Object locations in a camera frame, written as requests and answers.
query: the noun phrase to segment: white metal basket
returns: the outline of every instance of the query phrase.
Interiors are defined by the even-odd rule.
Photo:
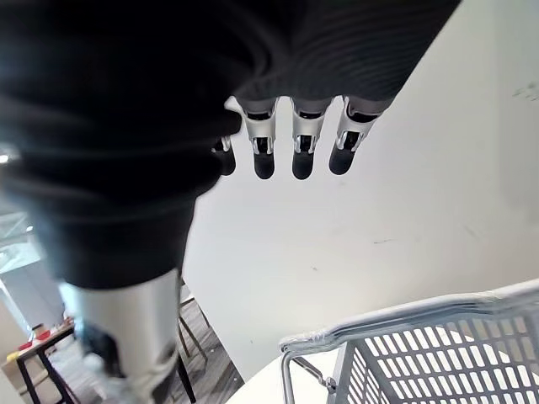
[[[317,377],[328,404],[539,404],[539,279],[376,311],[281,341]],[[302,355],[340,348],[333,378]]]

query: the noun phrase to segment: black sleeve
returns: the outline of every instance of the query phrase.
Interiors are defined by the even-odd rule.
[[[231,95],[393,98],[457,0],[0,5],[3,186],[55,275],[136,284],[181,267]]]

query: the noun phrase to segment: white table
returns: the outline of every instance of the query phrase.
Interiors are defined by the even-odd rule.
[[[305,356],[309,362],[319,368],[323,377],[333,376],[338,349],[331,352],[315,353]],[[328,391],[317,380],[291,363],[292,383],[296,404],[326,404]],[[260,370],[253,378],[239,389],[227,404],[282,404],[283,388],[280,381],[280,358],[276,358]]]

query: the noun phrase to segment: red object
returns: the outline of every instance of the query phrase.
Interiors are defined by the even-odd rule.
[[[51,332],[45,331],[45,332],[42,332],[40,335],[38,335],[36,338],[39,339],[40,341],[45,341],[50,336],[51,336]]]
[[[31,341],[28,341],[27,343],[23,343],[20,347],[19,347],[19,351],[24,351],[25,349],[28,349],[32,346],[32,342]]]

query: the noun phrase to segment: black fingertip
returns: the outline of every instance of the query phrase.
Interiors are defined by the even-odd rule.
[[[334,146],[329,158],[329,170],[335,175],[343,175],[352,166],[355,151],[340,150]]]
[[[230,146],[228,151],[221,151],[217,153],[222,163],[221,174],[230,175],[236,169],[236,158],[234,157],[234,149]]]
[[[254,171],[259,178],[268,179],[275,171],[273,154],[254,154]]]
[[[306,151],[295,152],[292,160],[292,173],[297,179],[308,178],[312,173],[312,163],[314,162],[314,153],[309,154]]]

